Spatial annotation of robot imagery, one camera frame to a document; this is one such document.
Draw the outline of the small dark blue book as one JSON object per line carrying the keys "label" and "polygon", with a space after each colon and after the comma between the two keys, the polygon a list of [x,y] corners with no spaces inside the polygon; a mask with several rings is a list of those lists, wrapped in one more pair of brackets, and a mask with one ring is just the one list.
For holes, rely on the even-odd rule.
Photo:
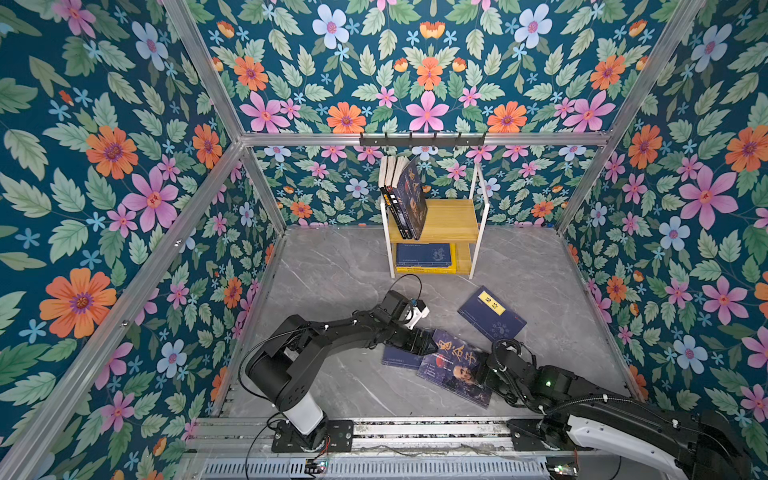
{"label": "small dark blue book", "polygon": [[490,341],[514,339],[527,322],[486,286],[480,286],[458,313]]}

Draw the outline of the white wooden book shelf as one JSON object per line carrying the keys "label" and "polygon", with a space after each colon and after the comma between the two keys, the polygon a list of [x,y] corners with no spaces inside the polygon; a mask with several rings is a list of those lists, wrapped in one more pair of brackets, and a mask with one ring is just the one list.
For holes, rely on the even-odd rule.
{"label": "white wooden book shelf", "polygon": [[471,185],[467,199],[438,198],[428,199],[427,216],[424,230],[419,241],[405,240],[401,237],[386,202],[382,196],[379,208],[382,217],[384,237],[386,242],[387,265],[392,278],[396,271],[392,259],[391,247],[394,244],[426,244],[426,243],[455,243],[469,246],[471,267],[466,276],[474,277],[480,246],[488,220],[490,200],[489,189],[480,164],[473,167]]}

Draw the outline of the dark patterned book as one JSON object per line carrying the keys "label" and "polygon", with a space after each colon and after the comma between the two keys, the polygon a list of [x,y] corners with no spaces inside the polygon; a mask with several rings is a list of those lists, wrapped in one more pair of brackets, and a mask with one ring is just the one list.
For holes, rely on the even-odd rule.
{"label": "dark patterned book", "polygon": [[435,330],[435,353],[423,357],[417,376],[482,408],[491,400],[491,389],[479,380],[488,354],[445,330]]}

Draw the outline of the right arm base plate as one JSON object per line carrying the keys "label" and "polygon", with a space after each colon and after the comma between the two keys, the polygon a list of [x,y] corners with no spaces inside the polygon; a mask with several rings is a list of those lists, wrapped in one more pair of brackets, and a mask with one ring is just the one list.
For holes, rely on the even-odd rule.
{"label": "right arm base plate", "polygon": [[548,418],[506,421],[510,439],[519,451],[571,451],[575,444],[568,436],[566,426]]}

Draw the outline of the aluminium mounting rail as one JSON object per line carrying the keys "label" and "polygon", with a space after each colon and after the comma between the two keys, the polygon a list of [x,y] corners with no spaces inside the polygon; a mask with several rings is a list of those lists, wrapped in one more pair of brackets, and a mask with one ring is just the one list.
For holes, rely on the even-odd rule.
{"label": "aluminium mounting rail", "polygon": [[[519,451],[506,421],[540,419],[535,414],[517,417],[358,417],[352,450],[333,453],[477,453],[479,455],[564,454],[571,451]],[[275,426],[264,418],[201,420],[187,451],[201,455],[270,454]]]}

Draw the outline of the blue book yellow label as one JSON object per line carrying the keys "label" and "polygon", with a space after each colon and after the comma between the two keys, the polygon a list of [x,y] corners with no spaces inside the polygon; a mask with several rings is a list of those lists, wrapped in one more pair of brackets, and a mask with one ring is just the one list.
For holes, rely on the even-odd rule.
{"label": "blue book yellow label", "polygon": [[398,244],[397,267],[448,268],[453,264],[450,244]]}

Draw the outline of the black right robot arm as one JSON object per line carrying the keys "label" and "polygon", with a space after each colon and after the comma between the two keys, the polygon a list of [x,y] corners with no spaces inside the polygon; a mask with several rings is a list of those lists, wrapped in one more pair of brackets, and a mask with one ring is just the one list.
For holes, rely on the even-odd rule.
{"label": "black right robot arm", "polygon": [[553,450],[591,449],[651,467],[670,479],[747,479],[745,442],[720,413],[663,410],[614,393],[561,367],[525,359],[514,339],[493,343],[475,375],[513,407],[539,414],[530,427],[507,425]]}

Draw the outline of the yellow cartoon cover book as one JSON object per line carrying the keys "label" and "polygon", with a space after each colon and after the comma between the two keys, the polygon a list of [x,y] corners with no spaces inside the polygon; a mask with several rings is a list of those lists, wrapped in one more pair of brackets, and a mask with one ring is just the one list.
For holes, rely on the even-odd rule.
{"label": "yellow cartoon cover book", "polygon": [[450,244],[453,264],[448,268],[397,267],[395,265],[395,249],[397,245],[398,244],[394,244],[391,247],[392,259],[394,261],[395,271],[397,273],[468,275],[470,272],[471,257],[468,245],[455,243]]}

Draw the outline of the black hook rail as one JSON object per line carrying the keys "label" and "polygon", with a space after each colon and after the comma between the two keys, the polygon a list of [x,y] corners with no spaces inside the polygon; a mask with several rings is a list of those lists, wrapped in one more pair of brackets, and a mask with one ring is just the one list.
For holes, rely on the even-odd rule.
{"label": "black hook rail", "polygon": [[484,134],[450,134],[450,133],[377,133],[377,134],[360,134],[358,136],[360,146],[372,146],[372,147],[395,147],[395,148],[412,148],[412,147],[437,147],[437,148],[454,148],[454,147],[475,147],[482,146],[486,143],[486,136]]}

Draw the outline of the black wolf cover book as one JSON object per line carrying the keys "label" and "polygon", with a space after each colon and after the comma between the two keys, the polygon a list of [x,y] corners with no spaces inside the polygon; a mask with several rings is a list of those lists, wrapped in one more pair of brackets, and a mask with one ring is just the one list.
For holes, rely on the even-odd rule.
{"label": "black wolf cover book", "polygon": [[399,160],[396,156],[394,157],[396,158],[396,164],[392,167],[390,171],[388,197],[387,197],[386,204],[390,212],[392,213],[393,219],[396,223],[396,226],[398,227],[401,237],[405,240],[410,240],[412,238],[411,230],[407,224],[403,207],[401,206],[400,200],[395,190],[396,177],[397,177],[396,171],[398,168]]}

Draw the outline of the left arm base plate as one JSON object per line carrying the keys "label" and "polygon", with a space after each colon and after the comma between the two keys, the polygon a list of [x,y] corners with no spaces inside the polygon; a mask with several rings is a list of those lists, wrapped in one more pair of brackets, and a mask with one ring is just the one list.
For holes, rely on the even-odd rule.
{"label": "left arm base plate", "polygon": [[311,433],[301,434],[288,420],[275,426],[273,453],[350,452],[355,423],[352,420],[323,420]]}

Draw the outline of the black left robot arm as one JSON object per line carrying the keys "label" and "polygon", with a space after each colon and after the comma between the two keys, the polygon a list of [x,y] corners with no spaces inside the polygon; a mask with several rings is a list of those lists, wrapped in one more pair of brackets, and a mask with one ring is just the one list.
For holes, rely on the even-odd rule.
{"label": "black left robot arm", "polygon": [[325,360],[380,344],[418,356],[438,351],[433,334],[404,322],[410,301],[390,290],[369,310],[328,322],[291,315],[244,360],[244,373],[287,419],[293,431],[315,444],[325,438],[327,415],[310,390]]}

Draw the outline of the dark book orange calligraphy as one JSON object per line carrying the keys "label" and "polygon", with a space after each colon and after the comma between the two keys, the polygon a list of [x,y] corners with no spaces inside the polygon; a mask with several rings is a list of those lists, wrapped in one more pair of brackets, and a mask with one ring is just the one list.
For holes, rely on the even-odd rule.
{"label": "dark book orange calligraphy", "polygon": [[397,167],[393,180],[395,195],[405,216],[411,238],[419,241],[424,230],[428,208],[418,172],[418,159],[400,156]]}

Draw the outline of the black book on shelf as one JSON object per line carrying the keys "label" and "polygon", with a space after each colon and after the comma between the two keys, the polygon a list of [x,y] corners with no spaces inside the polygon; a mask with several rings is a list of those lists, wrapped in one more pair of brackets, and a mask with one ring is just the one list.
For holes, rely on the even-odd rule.
{"label": "black book on shelf", "polygon": [[390,171],[395,164],[394,156],[383,157],[380,162],[378,187],[384,202],[387,202]]}

